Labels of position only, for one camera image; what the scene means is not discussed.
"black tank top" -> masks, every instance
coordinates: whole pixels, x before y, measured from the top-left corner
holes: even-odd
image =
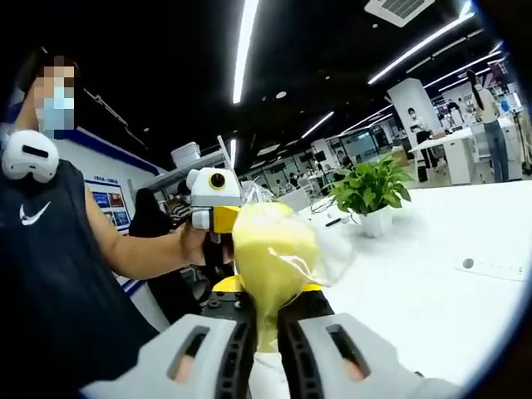
[[[23,389],[59,393],[116,378],[157,334],[106,264],[84,189],[66,161],[46,185],[0,171],[2,356]]]

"green plant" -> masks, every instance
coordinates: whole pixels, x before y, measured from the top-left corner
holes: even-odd
[[[412,177],[391,156],[379,162],[364,162],[352,170],[337,172],[345,175],[345,178],[333,184],[329,195],[334,197],[343,212],[354,211],[367,215],[388,205],[401,208],[401,197],[410,201],[410,194],[403,182],[412,180]]]

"white flower pot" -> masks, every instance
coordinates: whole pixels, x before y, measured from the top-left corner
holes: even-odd
[[[362,231],[367,237],[382,237],[392,228],[392,210],[387,206],[367,216],[361,214],[360,221]]]

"transparent plastic film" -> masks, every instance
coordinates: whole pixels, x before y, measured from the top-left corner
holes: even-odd
[[[257,311],[260,352],[277,351],[277,314],[282,306],[309,284],[334,284],[352,262],[352,251],[334,248],[326,232],[273,198],[266,189],[246,184],[233,229],[240,281]]]

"potted plant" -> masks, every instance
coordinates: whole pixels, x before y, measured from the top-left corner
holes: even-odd
[[[411,200],[403,182],[412,177],[391,156],[338,173],[345,178],[334,183],[329,195],[341,211],[360,215],[362,229],[369,237],[384,235],[391,228],[390,207],[401,208],[401,198]]]

